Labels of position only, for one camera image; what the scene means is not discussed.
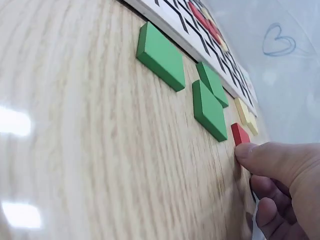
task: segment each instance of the whiteboard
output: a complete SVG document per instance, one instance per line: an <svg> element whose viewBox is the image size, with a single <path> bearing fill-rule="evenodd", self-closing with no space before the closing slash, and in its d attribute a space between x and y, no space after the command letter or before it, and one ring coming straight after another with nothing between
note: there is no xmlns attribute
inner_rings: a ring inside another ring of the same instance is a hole
<svg viewBox="0 0 320 240"><path fill-rule="evenodd" d="M271 140L320 142L320 3L205 2L250 75Z"/></svg>

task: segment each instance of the finger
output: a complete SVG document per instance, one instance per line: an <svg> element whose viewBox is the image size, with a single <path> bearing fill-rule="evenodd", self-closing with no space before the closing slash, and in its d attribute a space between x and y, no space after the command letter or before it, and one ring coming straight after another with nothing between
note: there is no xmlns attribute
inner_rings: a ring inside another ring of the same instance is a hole
<svg viewBox="0 0 320 240"><path fill-rule="evenodd" d="M274 184L278 187L278 189L283 192L283 194L285 194L288 198L291 199L291 195L290 195L290 192L289 192L289 188L287 188L282 182L276 180L276 179L271 179Z"/></svg>
<svg viewBox="0 0 320 240"><path fill-rule="evenodd" d="M289 224L297 222L291 199L287 195L283 194L283 192L280 191L270 178L253 175L251 177L251 186L259 199L272 199L279 214L288 221Z"/></svg>
<svg viewBox="0 0 320 240"><path fill-rule="evenodd" d="M260 200L255 221L268 240L283 239L291 227L278 213L275 202L267 197Z"/></svg>
<svg viewBox="0 0 320 240"><path fill-rule="evenodd" d="M318 143L242 143L235 148L235 156L251 173L276 179L289 188L296 176L310 167L308 161L319 155L319 149Z"/></svg>

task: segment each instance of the red piece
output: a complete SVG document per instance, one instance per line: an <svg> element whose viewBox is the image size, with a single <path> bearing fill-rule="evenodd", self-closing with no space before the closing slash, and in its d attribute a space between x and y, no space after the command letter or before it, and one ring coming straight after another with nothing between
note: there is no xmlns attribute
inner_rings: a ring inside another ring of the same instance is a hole
<svg viewBox="0 0 320 240"><path fill-rule="evenodd" d="M222 35L221 35L221 32L219 31L219 29L213 24L213 22L212 21L210 21L210 20L208 20L208 25L210 25L213 29L214 29L214 31L222 38Z"/></svg>
<svg viewBox="0 0 320 240"><path fill-rule="evenodd" d="M236 146L243 143L250 143L248 133L238 123L232 124L231 129Z"/></svg>
<svg viewBox="0 0 320 240"><path fill-rule="evenodd" d="M220 38L219 38L219 34L218 32L216 31L216 27L213 27L211 22L209 20L206 20L207 22L207 26L208 26L208 31L209 33L212 35L212 37L216 40L216 42L221 45L221 41L220 41Z"/></svg>
<svg viewBox="0 0 320 240"><path fill-rule="evenodd" d="M198 11L198 9L193 5L191 1L188 2L189 7L191 11L193 12L193 15L198 19L198 21L206 28L209 29L208 24L204 16Z"/></svg>

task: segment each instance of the wooden block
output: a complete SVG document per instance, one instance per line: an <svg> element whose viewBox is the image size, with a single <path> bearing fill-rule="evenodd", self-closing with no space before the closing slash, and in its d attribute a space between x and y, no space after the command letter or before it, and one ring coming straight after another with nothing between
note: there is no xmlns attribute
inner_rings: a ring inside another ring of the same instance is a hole
<svg viewBox="0 0 320 240"><path fill-rule="evenodd" d="M220 102L223 108L229 106L226 93L221 85L219 75L216 74L210 67L205 65L203 62L199 62L196 65L198 70L200 80L205 84L205 86L213 93L216 99Z"/></svg>
<svg viewBox="0 0 320 240"><path fill-rule="evenodd" d="M249 113L249 119L250 119L250 122L248 122L248 128L250 129L253 135L257 136L259 133L258 125L257 125L256 117L252 112Z"/></svg>
<svg viewBox="0 0 320 240"><path fill-rule="evenodd" d="M224 110L216 97L200 80L192 84L192 94L194 118L218 142L227 140Z"/></svg>
<svg viewBox="0 0 320 240"><path fill-rule="evenodd" d="M218 36L219 39L220 39L220 45L221 45L221 48L224 52L228 52L228 47L227 47L227 44L225 43L225 41L222 39L222 37Z"/></svg>
<svg viewBox="0 0 320 240"><path fill-rule="evenodd" d="M248 125L248 123L250 122L250 115L247 105L239 97L234 99L234 103L236 109L238 110L238 114L242 124Z"/></svg>
<svg viewBox="0 0 320 240"><path fill-rule="evenodd" d="M209 20L206 19L207 22L207 30L211 34L211 36L216 40L216 42L221 45L220 38L218 32L215 30L215 28L210 24Z"/></svg>
<svg viewBox="0 0 320 240"><path fill-rule="evenodd" d="M236 146L243 143L250 143L250 137L248 133L238 123L232 124L231 130Z"/></svg>
<svg viewBox="0 0 320 240"><path fill-rule="evenodd" d="M196 17L196 19L198 19L198 21L206 28L208 29L208 25L207 25L207 21L204 18L204 16L198 11L198 9L195 7L195 5L193 5L193 3L191 1L188 2L189 7L193 13L193 15Z"/></svg>
<svg viewBox="0 0 320 240"><path fill-rule="evenodd" d="M182 54L150 22L140 29L136 58L176 92L185 88Z"/></svg>
<svg viewBox="0 0 320 240"><path fill-rule="evenodd" d="M201 12L203 13L203 15L205 16L206 19L213 21L210 13L208 12L208 10L205 7L201 7Z"/></svg>

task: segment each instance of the green block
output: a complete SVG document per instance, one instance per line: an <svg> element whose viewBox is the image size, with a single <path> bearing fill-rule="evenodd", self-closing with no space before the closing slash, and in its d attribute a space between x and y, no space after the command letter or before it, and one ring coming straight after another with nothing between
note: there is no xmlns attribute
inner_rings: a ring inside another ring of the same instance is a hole
<svg viewBox="0 0 320 240"><path fill-rule="evenodd" d="M192 84L192 94L194 118L204 126L218 142L227 140L228 135L224 110L219 101L200 80Z"/></svg>
<svg viewBox="0 0 320 240"><path fill-rule="evenodd" d="M227 96L221 85L220 78L218 74L211 70L210 67L205 65L203 62L199 62L196 65L198 70L200 80L206 85L206 87L213 93L213 95L218 99L223 108L229 106Z"/></svg>
<svg viewBox="0 0 320 240"><path fill-rule="evenodd" d="M140 28L136 58L176 92L185 88L182 54L150 22Z"/></svg>

